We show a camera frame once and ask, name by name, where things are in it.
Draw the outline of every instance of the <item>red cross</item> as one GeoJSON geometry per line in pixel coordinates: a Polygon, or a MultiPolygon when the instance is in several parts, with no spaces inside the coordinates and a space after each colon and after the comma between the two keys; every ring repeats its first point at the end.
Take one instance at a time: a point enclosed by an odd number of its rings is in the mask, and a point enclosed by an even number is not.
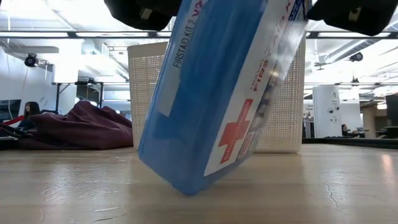
{"type": "Polygon", "coordinates": [[[236,122],[226,124],[223,136],[218,144],[219,147],[227,145],[220,164],[229,160],[229,157],[234,150],[236,141],[244,137],[244,134],[246,133],[250,123],[250,121],[246,121],[246,116],[248,115],[252,103],[253,100],[247,99],[243,104],[238,120],[236,122]]]}

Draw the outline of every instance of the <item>wooden table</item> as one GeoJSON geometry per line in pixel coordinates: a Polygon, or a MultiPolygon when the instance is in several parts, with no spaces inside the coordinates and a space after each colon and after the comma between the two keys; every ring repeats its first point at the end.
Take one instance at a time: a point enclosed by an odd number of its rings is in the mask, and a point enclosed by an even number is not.
{"type": "Polygon", "coordinates": [[[398,151],[254,155],[185,197],[132,149],[0,151],[0,223],[398,223],[398,151]]]}

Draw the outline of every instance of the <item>dark hair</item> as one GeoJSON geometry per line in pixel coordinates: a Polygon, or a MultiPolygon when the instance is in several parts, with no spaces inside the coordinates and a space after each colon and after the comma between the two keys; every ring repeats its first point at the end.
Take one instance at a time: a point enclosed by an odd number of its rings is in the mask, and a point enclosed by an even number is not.
{"type": "Polygon", "coordinates": [[[24,107],[24,117],[25,117],[25,119],[27,119],[29,116],[37,115],[37,114],[40,114],[39,104],[34,102],[34,101],[27,102],[25,104],[25,107],[24,107]],[[26,111],[26,106],[27,105],[29,105],[29,107],[30,107],[30,111],[29,112],[26,111]]]}

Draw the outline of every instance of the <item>mesh basket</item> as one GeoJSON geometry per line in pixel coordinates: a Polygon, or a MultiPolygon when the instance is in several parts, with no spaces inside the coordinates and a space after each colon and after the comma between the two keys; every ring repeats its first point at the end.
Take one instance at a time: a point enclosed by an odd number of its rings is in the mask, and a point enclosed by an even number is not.
{"type": "MultiPolygon", "coordinates": [[[[142,130],[162,66],[167,42],[135,45],[127,49],[134,145],[142,130]]],[[[256,152],[297,152],[302,140],[305,40],[296,53],[284,85],[270,113],[256,152]]]]}

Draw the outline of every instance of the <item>blue first aid kit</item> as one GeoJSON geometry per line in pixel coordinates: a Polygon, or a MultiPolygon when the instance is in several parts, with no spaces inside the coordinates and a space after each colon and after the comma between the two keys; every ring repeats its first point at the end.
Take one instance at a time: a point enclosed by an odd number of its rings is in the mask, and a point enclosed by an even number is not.
{"type": "Polygon", "coordinates": [[[305,0],[183,0],[139,145],[184,194],[230,172],[257,144],[305,33],[305,0]]]}

